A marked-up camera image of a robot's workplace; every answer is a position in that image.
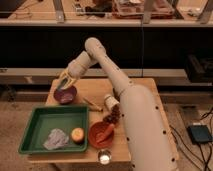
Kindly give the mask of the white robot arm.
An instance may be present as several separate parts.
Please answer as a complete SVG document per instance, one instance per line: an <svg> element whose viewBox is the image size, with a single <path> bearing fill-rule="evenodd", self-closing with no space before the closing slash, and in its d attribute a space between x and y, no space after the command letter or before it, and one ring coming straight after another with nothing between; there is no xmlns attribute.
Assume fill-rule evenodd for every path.
<svg viewBox="0 0 213 171"><path fill-rule="evenodd" d="M178 171L169 132L154 94L146 86L134 83L108 57L97 38L85 41L85 50L60 74L59 87L71 87L96 63L107 74L120 99L134 171Z"/></svg>

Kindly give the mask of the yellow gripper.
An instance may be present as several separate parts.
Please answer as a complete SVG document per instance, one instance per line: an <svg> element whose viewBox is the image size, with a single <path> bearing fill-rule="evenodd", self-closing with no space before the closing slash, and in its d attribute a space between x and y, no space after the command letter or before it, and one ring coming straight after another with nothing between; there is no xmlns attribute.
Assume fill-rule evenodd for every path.
<svg viewBox="0 0 213 171"><path fill-rule="evenodd" d="M77 79L70 76L68 69L64 69L61 72L58 81L59 83L57 88L59 90L65 90L70 88L77 81Z"/></svg>

